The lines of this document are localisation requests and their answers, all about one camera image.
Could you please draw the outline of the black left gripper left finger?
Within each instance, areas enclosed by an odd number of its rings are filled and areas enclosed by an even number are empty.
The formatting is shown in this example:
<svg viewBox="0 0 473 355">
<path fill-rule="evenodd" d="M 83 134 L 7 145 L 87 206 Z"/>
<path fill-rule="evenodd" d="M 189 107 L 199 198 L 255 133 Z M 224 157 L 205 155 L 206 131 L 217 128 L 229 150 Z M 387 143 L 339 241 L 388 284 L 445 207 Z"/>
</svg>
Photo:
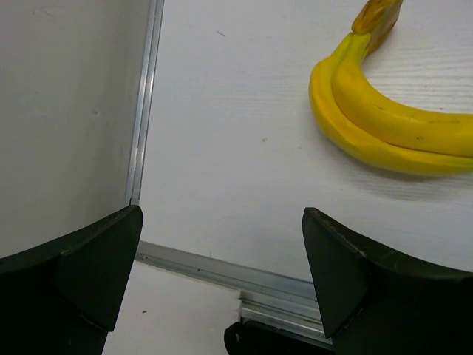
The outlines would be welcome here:
<svg viewBox="0 0 473 355">
<path fill-rule="evenodd" d="M 143 227 L 130 205 L 1 259 L 2 354 L 102 354 Z"/>
</svg>

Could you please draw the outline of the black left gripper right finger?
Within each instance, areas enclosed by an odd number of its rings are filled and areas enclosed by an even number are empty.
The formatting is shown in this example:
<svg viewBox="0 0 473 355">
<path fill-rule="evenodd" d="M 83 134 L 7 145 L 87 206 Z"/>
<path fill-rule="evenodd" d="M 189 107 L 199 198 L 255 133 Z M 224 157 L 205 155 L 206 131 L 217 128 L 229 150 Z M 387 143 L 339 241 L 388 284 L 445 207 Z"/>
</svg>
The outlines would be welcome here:
<svg viewBox="0 0 473 355">
<path fill-rule="evenodd" d="M 409 256 L 313 207 L 302 234 L 337 354 L 472 352 L 471 272 Z"/>
</svg>

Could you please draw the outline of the yellow fake banana bunch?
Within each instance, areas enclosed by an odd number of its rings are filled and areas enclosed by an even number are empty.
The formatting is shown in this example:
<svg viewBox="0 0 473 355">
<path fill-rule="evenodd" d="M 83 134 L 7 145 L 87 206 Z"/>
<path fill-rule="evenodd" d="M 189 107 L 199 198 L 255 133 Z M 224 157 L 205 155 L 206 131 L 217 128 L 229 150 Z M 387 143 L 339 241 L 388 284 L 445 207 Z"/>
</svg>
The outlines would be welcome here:
<svg viewBox="0 0 473 355">
<path fill-rule="evenodd" d="M 387 39 L 401 1 L 368 1 L 351 31 L 312 70 L 310 106 L 320 130 L 362 163 L 424 177 L 472 172 L 472 115 L 400 104 L 361 65 Z"/>
</svg>

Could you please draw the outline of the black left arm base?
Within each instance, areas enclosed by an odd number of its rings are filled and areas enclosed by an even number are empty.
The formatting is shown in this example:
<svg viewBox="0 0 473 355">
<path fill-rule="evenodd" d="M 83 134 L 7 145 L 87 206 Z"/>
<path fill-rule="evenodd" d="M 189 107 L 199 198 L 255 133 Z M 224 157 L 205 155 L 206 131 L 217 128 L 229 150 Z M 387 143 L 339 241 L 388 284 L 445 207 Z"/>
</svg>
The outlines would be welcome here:
<svg viewBox="0 0 473 355">
<path fill-rule="evenodd" d="M 235 322 L 225 329 L 223 341 L 228 354 L 316 355 L 334 354 L 332 348 L 311 339 L 255 322 Z"/>
</svg>

